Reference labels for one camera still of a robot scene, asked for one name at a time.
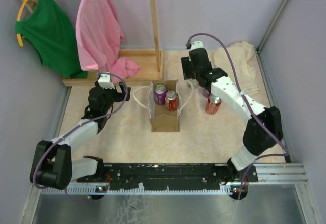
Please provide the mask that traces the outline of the red coke can back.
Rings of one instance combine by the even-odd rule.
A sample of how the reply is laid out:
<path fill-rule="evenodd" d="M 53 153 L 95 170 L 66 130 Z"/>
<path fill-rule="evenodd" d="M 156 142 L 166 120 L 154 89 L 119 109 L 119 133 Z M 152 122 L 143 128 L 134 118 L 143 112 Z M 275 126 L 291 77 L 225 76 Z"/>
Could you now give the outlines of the red coke can back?
<path fill-rule="evenodd" d="M 167 111 L 176 111 L 178 108 L 178 94 L 173 91 L 167 91 L 165 96 L 165 106 Z"/>

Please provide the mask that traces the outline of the red coke can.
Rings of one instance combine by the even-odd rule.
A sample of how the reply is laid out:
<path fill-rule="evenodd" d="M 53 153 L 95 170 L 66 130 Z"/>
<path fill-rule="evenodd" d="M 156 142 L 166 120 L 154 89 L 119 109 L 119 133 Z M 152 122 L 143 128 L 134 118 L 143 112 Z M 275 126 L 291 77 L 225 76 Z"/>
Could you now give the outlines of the red coke can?
<path fill-rule="evenodd" d="M 167 111 L 176 111 L 178 108 L 178 94 L 173 91 L 167 91 L 165 96 L 165 106 Z"/>
<path fill-rule="evenodd" d="M 205 107 L 205 111 L 209 114 L 209 115 L 214 115 L 217 113 L 217 111 L 219 110 L 219 106 L 221 104 L 221 99 L 220 97 L 217 97 L 215 95 L 210 95 L 208 97 L 207 100 L 207 104 Z"/>

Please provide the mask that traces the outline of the red coke can front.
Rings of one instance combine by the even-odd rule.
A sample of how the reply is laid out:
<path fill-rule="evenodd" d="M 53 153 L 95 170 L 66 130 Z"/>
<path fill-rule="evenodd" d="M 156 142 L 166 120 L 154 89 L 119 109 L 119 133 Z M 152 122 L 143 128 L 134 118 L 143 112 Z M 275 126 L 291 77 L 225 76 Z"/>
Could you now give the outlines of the red coke can front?
<path fill-rule="evenodd" d="M 221 104 L 221 99 L 220 97 L 217 97 L 215 95 L 210 95 L 208 97 L 207 100 L 207 104 L 205 107 L 205 111 L 209 114 L 209 115 L 214 115 L 217 113 L 217 111 L 219 110 L 219 106 Z"/>

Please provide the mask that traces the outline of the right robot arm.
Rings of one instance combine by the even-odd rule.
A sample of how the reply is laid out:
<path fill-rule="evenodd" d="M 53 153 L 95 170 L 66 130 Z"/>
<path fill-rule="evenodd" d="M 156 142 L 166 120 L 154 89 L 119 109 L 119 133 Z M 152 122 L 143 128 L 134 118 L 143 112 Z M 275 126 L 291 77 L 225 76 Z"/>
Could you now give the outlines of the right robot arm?
<path fill-rule="evenodd" d="M 199 86 L 220 98 L 236 112 L 246 124 L 243 146 L 227 162 L 226 181 L 239 181 L 246 168 L 267 149 L 283 138 L 280 111 L 256 102 L 240 91 L 228 74 L 221 68 L 213 68 L 205 48 L 189 51 L 181 57 L 183 77 L 196 80 Z"/>

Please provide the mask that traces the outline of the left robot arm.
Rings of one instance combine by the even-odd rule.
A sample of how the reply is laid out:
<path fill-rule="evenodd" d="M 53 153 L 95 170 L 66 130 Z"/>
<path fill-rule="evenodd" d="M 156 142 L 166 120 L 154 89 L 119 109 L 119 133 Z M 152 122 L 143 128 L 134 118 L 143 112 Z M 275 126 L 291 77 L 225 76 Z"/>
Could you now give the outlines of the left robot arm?
<path fill-rule="evenodd" d="M 78 124 L 60 137 L 37 143 L 30 171 L 30 182 L 36 188 L 64 190 L 78 178 L 89 176 L 96 182 L 105 178 L 106 169 L 101 159 L 85 156 L 72 160 L 72 153 L 103 130 L 109 117 L 116 113 L 114 103 L 124 104 L 130 100 L 131 87 L 124 82 L 120 82 L 119 86 L 120 92 L 95 83 L 89 91 L 88 105 Z"/>

